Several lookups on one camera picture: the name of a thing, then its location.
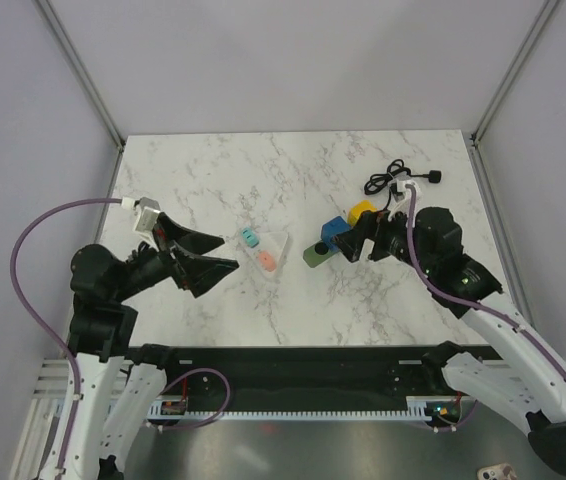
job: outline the gray wall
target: gray wall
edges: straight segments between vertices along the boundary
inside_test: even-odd
[[[0,0],[0,478],[6,478],[40,362],[55,349],[12,292],[14,240],[39,213],[106,194],[116,159],[30,0]],[[26,294],[57,328],[69,308],[68,262],[94,233],[97,209],[61,214],[20,259]]]
[[[543,0],[52,0],[120,130],[472,130]]]
[[[566,2],[482,151],[538,327],[566,357]]]

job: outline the white connector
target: white connector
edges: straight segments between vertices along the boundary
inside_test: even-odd
[[[121,199],[121,208],[123,210],[130,210],[134,211],[134,207],[136,206],[136,200],[131,197],[123,197]]]
[[[159,202],[143,197],[136,204],[134,212],[136,220],[134,221],[132,231],[140,236],[144,242],[156,248],[154,237],[152,236],[152,228],[154,228],[156,219],[161,213]]]
[[[407,214],[410,208],[410,199],[412,198],[412,191],[408,190],[408,185],[414,187],[417,200],[421,197],[421,187],[419,187],[419,184],[411,178],[397,180],[395,185],[396,191],[403,194],[403,199],[396,202],[390,209],[390,214],[387,217],[388,220],[392,219],[392,217],[394,217],[394,215],[396,215],[398,212]]]

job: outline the black cable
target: black cable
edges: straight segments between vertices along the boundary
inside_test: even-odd
[[[383,191],[396,177],[399,175],[407,175],[408,177],[421,177],[427,178],[430,183],[439,183],[441,181],[441,171],[440,170],[430,170],[426,174],[413,174],[412,169],[405,166],[405,162],[402,158],[397,158],[387,167],[385,173],[375,173],[370,177],[370,179],[363,186],[363,191],[366,195],[376,195],[377,193]],[[389,187],[389,194],[387,203],[382,208],[382,210],[387,210],[392,201],[392,196],[396,195],[396,190],[392,189],[393,185]]]
[[[148,250],[150,250],[150,245],[147,242],[139,243],[139,246],[136,248],[136,250],[132,250],[132,253],[130,253],[130,256],[127,259],[128,263],[136,260]]]
[[[405,166],[405,162],[402,158],[397,158],[387,167],[385,173],[375,173],[370,177],[370,179],[363,186],[363,191],[366,195],[376,195],[377,193],[383,191],[392,180],[394,180],[398,175],[406,174],[408,176],[412,175],[412,170]],[[390,187],[388,194],[387,203],[382,210],[387,210],[392,201],[392,188]]]

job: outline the yellow block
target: yellow block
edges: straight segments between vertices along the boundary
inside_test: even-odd
[[[372,205],[372,202],[369,200],[363,200],[361,203],[357,203],[352,207],[350,213],[347,214],[347,223],[353,227],[356,225],[356,222],[359,221],[359,217],[363,212],[376,212],[377,208]]]

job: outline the white marble surface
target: white marble surface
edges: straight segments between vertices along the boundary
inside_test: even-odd
[[[403,158],[422,183],[419,207],[445,206],[463,227],[466,251],[504,279],[459,131],[151,135],[128,139],[115,196],[147,196],[176,222],[227,237],[215,254],[241,268],[199,299],[165,281],[129,301],[139,310],[132,343],[187,346],[484,343],[436,304],[406,265],[388,258],[310,269],[302,252],[321,225],[365,199],[363,184]],[[367,197],[382,207],[383,192]],[[129,212],[111,207],[102,243],[126,258],[139,239]],[[238,230],[286,230],[279,277],[268,282],[239,246]]]

